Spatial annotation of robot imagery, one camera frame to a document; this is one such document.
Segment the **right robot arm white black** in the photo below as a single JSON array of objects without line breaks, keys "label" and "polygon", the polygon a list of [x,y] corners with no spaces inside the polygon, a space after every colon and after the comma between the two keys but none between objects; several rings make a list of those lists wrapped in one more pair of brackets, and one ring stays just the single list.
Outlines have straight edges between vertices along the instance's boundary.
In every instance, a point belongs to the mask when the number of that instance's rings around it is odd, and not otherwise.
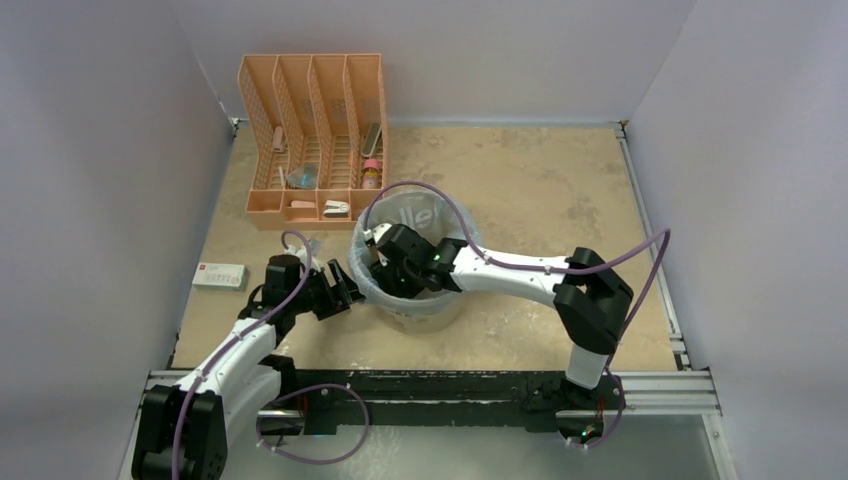
[{"label": "right robot arm white black", "polygon": [[529,257],[475,250],[446,237],[432,244],[403,224],[383,223],[365,234],[376,254],[369,272],[386,293],[414,298],[431,292],[490,292],[554,309],[573,346],[561,381],[564,399],[584,407],[601,391],[600,380],[618,348],[634,297],[593,250],[570,256]]}]

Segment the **beige capybara trash bin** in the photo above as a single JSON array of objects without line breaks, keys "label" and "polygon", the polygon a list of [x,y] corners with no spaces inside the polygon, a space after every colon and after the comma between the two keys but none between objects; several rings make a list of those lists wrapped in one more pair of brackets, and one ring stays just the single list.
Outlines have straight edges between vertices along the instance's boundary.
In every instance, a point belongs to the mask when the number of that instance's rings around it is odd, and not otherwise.
[{"label": "beige capybara trash bin", "polygon": [[459,315],[461,302],[448,305],[441,311],[427,315],[408,315],[391,309],[381,308],[385,322],[405,334],[429,334],[448,327]]}]

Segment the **blue plastic trash bag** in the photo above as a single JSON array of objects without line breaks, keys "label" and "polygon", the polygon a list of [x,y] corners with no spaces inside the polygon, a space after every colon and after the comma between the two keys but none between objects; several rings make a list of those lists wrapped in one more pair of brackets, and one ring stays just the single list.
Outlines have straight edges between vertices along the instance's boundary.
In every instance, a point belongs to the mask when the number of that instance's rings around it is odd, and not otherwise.
[{"label": "blue plastic trash bag", "polygon": [[444,238],[463,240],[466,234],[477,245],[482,245],[478,225],[465,206],[455,199],[446,201],[437,193],[423,189],[394,189],[381,197],[375,190],[354,190],[351,200],[354,229],[347,261],[351,276],[368,303],[408,315],[433,314],[452,303],[462,303],[457,293],[445,290],[423,290],[411,299],[383,292],[368,271],[377,257],[365,245],[363,230],[381,223],[403,224],[433,246]]}]

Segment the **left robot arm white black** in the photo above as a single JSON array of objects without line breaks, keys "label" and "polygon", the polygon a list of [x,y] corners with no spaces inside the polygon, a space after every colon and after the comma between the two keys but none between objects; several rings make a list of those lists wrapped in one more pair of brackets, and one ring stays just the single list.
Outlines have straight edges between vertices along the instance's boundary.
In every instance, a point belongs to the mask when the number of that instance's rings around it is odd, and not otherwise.
[{"label": "left robot arm white black", "polygon": [[131,463],[135,479],[218,479],[230,444],[270,405],[292,405],[299,387],[292,359],[275,349],[301,314],[323,320],[364,300],[339,262],[270,257],[225,338],[198,367],[171,386],[145,394]]}]

